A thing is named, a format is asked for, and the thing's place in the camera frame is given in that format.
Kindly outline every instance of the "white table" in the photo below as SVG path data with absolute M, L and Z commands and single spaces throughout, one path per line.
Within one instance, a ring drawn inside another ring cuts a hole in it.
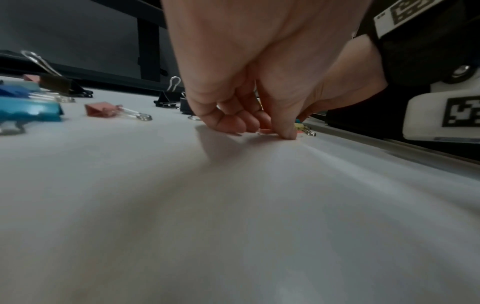
M 94 92 L 0 138 L 1 303 L 479 302 L 480 167 Z M 87 117 L 96 101 L 153 121 Z

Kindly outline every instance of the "white marker label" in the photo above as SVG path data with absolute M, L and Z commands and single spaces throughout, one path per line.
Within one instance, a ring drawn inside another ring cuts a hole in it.
M 378 38 L 390 33 L 444 0 L 399 0 L 378 14 L 375 20 Z

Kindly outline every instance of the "table surface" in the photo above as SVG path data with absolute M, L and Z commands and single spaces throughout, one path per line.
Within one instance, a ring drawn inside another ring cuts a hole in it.
M 217 133 L 94 90 L 0 137 L 2 303 L 474 303 L 480 167 L 309 121 Z M 87 117 L 108 101 L 153 121 Z

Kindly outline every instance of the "skin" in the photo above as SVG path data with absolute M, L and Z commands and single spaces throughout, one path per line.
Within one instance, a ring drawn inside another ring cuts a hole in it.
M 316 101 L 309 95 L 359 26 L 370 0 L 162 3 L 193 111 L 221 132 L 272 128 L 295 139 L 293 122 Z
M 349 41 L 324 80 L 307 98 L 301 121 L 311 114 L 354 105 L 387 88 L 382 56 L 367 35 Z

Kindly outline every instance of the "hand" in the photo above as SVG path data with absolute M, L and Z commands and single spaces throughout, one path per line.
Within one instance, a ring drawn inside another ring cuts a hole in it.
M 218 131 L 272 127 L 294 139 L 295 118 L 360 24 L 370 0 L 162 3 L 193 111 Z
M 307 98 L 301 121 L 311 114 L 351 106 L 380 93 L 388 86 L 382 56 L 367 35 L 347 43 L 324 80 Z

